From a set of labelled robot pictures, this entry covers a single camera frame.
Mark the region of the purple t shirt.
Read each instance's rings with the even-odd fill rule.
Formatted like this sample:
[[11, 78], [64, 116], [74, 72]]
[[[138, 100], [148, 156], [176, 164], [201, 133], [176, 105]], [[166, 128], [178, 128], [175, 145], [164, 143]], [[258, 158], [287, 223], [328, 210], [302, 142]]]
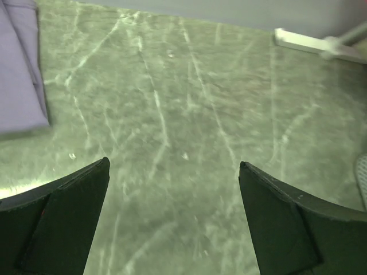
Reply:
[[1, 133], [47, 127], [35, 1], [1, 1]]

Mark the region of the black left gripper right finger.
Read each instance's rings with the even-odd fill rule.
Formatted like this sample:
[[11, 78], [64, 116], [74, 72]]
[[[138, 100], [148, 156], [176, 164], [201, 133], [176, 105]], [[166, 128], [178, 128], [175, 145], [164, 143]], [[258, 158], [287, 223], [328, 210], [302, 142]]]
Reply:
[[366, 213], [241, 162], [239, 185], [260, 274], [366, 274]]

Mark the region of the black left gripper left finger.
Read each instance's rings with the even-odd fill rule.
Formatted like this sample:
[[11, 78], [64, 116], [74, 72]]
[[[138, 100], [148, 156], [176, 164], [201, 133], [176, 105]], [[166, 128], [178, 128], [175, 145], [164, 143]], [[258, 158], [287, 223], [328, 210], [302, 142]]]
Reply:
[[109, 180], [104, 157], [1, 199], [1, 274], [83, 274]]

